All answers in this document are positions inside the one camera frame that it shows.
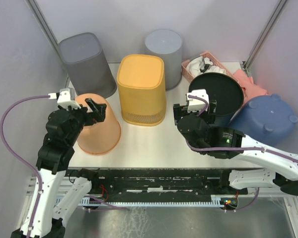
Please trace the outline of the orange round bin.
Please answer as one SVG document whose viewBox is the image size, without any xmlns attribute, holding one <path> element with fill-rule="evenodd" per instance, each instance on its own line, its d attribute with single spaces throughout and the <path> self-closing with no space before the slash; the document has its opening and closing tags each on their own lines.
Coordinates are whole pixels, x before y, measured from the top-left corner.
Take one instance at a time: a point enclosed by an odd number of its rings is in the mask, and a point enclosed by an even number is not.
<svg viewBox="0 0 298 238">
<path fill-rule="evenodd" d="M 77 144 L 81 150 L 88 154 L 106 154 L 118 144 L 121 137 L 121 126 L 105 98 L 97 94 L 87 93 L 77 96 L 75 101 L 87 106 L 85 102 L 87 98 L 91 98 L 98 104 L 106 104 L 105 120 L 91 126 L 85 126 L 77 139 Z"/>
</svg>

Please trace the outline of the black cylindrical bin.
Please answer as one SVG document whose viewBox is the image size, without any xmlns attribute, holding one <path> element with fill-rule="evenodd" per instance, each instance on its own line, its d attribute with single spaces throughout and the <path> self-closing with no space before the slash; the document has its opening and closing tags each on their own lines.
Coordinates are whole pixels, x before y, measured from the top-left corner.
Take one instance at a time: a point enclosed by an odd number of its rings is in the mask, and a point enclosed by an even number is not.
<svg viewBox="0 0 298 238">
<path fill-rule="evenodd" d="M 217 102 L 214 126 L 228 126 L 233 115 L 242 107 L 244 94 L 240 85 L 221 73 L 204 73 L 195 77 L 188 91 L 205 89 L 209 99 Z"/>
</svg>

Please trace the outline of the yellow slatted basket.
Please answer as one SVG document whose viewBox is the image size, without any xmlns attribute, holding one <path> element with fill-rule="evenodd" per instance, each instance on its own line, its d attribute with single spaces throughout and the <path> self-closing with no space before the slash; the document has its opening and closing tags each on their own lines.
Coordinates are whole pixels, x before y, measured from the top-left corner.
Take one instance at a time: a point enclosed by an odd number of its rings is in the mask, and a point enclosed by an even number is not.
<svg viewBox="0 0 298 238">
<path fill-rule="evenodd" d="M 125 122 L 156 126 L 166 114 L 164 62 L 151 55 L 125 56 L 117 73 L 121 115 Z"/>
</svg>

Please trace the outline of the grey slatted basket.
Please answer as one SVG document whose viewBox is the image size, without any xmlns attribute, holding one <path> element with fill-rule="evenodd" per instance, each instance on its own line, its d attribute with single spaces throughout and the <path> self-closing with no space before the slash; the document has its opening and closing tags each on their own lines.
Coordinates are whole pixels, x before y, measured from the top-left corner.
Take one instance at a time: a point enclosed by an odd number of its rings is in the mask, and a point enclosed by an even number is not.
<svg viewBox="0 0 298 238">
<path fill-rule="evenodd" d="M 77 95 L 92 93 L 108 98 L 116 92 L 116 81 L 94 34 L 81 33 L 62 40 L 59 52 Z"/>
</svg>

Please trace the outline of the grey round bin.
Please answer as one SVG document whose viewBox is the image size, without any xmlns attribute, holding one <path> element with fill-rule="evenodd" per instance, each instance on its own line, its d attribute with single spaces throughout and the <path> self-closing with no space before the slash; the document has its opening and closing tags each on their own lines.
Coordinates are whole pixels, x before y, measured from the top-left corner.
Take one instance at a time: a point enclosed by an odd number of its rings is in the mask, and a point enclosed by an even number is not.
<svg viewBox="0 0 298 238">
<path fill-rule="evenodd" d="M 175 31 L 158 29 L 145 37 L 145 52 L 164 62 L 165 88 L 175 88 L 181 80 L 182 38 Z"/>
</svg>

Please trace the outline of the blue plastic bucket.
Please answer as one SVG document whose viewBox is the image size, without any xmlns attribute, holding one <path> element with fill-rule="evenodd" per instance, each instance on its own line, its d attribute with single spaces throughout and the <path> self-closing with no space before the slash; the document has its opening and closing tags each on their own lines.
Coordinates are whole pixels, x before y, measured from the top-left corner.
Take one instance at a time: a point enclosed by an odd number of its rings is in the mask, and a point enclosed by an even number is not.
<svg viewBox="0 0 298 238">
<path fill-rule="evenodd" d="M 250 99 L 228 126 L 275 147 L 293 132 L 297 123 L 292 108 L 280 95 L 272 94 Z"/>
</svg>

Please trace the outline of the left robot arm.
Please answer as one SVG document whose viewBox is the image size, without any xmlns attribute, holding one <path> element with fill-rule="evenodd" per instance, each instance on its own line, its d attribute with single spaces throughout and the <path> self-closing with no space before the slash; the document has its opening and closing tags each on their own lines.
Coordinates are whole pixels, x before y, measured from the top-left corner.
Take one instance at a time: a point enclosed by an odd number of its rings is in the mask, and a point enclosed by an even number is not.
<svg viewBox="0 0 298 238">
<path fill-rule="evenodd" d="M 69 218 L 88 193 L 100 188 L 96 171 L 81 169 L 74 184 L 57 203 L 59 187 L 74 155 L 74 144 L 84 126 L 104 122 L 106 104 L 86 98 L 86 106 L 67 100 L 50 113 L 47 134 L 38 151 L 37 181 L 30 210 L 23 225 L 11 233 L 13 238 L 62 238 Z"/>
</svg>

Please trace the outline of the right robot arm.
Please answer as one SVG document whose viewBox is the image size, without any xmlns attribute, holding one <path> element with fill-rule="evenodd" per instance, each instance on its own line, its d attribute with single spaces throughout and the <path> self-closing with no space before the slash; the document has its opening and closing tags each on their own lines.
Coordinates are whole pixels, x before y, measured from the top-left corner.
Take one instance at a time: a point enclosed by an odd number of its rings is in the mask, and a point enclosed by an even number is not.
<svg viewBox="0 0 298 238">
<path fill-rule="evenodd" d="M 190 96 L 185 106 L 173 105 L 178 131 L 188 147 L 216 159 L 246 161 L 260 166 L 256 170 L 231 170 L 218 181 L 224 194 L 250 187 L 279 187 L 281 192 L 298 196 L 298 154 L 263 144 L 241 131 L 210 126 L 215 120 L 216 102 Z"/>
</svg>

